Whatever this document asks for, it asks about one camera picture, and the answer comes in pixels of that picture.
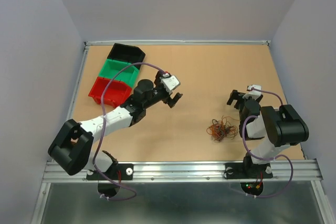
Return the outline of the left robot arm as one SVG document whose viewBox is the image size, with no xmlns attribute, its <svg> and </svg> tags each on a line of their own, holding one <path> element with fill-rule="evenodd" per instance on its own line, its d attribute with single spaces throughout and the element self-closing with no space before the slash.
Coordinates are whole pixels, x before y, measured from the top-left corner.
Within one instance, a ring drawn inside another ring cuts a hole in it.
<svg viewBox="0 0 336 224">
<path fill-rule="evenodd" d="M 48 149 L 49 156 L 68 175 L 88 169 L 99 171 L 106 179 L 113 178 L 117 160 L 107 151 L 93 152 L 93 143 L 101 143 L 105 136 L 137 124 L 145 117 L 147 108 L 160 101 L 174 107 L 182 94 L 173 98 L 171 94 L 180 84 L 176 76 L 160 72 L 154 81 L 140 80 L 133 94 L 111 112 L 82 122 L 66 121 Z"/>
</svg>

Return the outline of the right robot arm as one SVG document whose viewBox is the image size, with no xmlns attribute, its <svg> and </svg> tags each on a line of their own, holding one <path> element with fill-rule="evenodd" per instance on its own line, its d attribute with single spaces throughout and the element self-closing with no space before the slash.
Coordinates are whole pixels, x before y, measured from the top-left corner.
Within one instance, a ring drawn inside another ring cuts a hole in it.
<svg viewBox="0 0 336 224">
<path fill-rule="evenodd" d="M 283 150 L 305 142 L 309 137 L 307 124 L 290 104 L 280 107 L 261 106 L 264 92 L 252 85 L 247 93 L 233 90 L 227 101 L 239 111 L 239 134 L 245 142 L 261 140 L 248 150 L 242 162 L 226 163 L 224 178 L 272 178 L 270 162 Z"/>
</svg>

